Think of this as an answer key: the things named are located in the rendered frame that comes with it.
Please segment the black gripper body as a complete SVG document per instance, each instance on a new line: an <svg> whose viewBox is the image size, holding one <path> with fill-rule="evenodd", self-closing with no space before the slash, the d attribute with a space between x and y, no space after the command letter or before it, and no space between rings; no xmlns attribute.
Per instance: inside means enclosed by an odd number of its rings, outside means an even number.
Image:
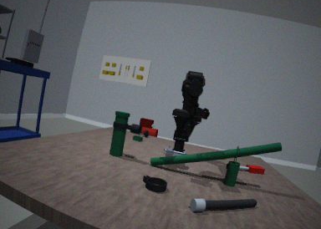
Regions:
<svg viewBox="0 0 321 229"><path fill-rule="evenodd" d="M185 99L182 101L184 103L183 109L174 109L172 115L180 118L189 119L189 121L200 122L201 117L197 114L191 114L194 104L197 104L195 99Z"/></svg>

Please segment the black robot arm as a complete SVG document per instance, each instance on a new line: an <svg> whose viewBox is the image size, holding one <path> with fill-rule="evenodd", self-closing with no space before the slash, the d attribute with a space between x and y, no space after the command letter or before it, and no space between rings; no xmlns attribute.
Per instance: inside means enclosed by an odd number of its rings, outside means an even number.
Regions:
<svg viewBox="0 0 321 229"><path fill-rule="evenodd" d="M183 81L182 90L181 90L184 100L185 99L198 100L198 96L202 93L203 91L202 87L204 87L205 84L206 84L206 81L203 76L203 73L188 71L186 79ZM196 114L200 116L202 119L206 120L207 117L210 116L209 109L206 109L206 108L201 109L198 106L199 104L194 104L191 114L194 114L194 115ZM178 135L178 130L176 127L174 139L173 139L176 142L175 142L175 147L172 150L183 152L185 141L188 142L189 138L190 137L187 136L186 124L181 136Z"/></svg>

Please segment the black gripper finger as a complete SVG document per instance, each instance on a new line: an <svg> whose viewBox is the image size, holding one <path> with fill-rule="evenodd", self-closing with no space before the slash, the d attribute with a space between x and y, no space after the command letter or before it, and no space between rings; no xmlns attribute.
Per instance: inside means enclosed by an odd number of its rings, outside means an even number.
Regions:
<svg viewBox="0 0 321 229"><path fill-rule="evenodd" d="M174 118L175 118L177 130L178 130L178 135L181 136L183 133L183 130L185 128L185 124L187 121L189 121L189 119L175 117L175 116L174 116Z"/></svg>
<svg viewBox="0 0 321 229"><path fill-rule="evenodd" d="M193 122L193 121L187 121L186 122L186 129L187 129L187 136L191 137L191 134L195 128L196 125L198 125L200 123L197 122Z"/></svg>

